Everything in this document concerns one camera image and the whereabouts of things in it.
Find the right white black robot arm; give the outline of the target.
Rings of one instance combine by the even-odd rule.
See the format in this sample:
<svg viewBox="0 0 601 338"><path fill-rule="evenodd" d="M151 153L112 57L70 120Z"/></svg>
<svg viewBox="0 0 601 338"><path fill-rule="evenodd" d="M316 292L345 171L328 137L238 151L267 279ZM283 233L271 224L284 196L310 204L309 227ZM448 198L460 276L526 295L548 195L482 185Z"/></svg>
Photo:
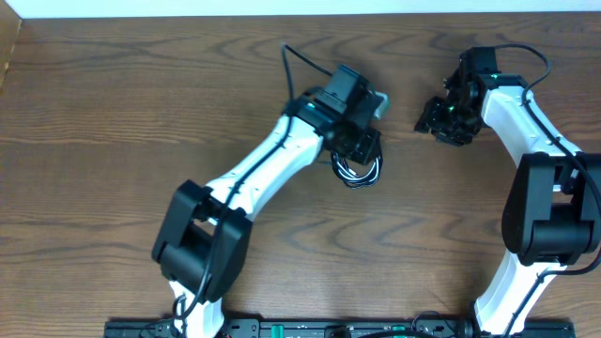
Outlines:
<svg viewBox="0 0 601 338"><path fill-rule="evenodd" d="M476 335L512 337L545 288L600 245L600 157L566 140L538 107L519 75L490 66L456 70L445 98L427 102L415 131L465 146L483 126L501 139L516 165L501 217L505 254L492 282L473 303Z"/></svg>

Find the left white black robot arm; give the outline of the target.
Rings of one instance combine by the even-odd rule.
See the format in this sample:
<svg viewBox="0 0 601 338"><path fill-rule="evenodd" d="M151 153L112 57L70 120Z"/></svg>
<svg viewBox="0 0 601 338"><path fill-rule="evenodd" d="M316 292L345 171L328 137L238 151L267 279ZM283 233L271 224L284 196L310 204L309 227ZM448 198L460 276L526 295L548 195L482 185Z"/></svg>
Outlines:
<svg viewBox="0 0 601 338"><path fill-rule="evenodd" d="M241 273L254 220L285 183L322 150L349 187L378 182L380 133L371 122L388 97L368 88L342 95L314 87L291 100L267 138L234 168L174 192L151 251L174 293L179 337L214 337L224 324L222 300Z"/></svg>

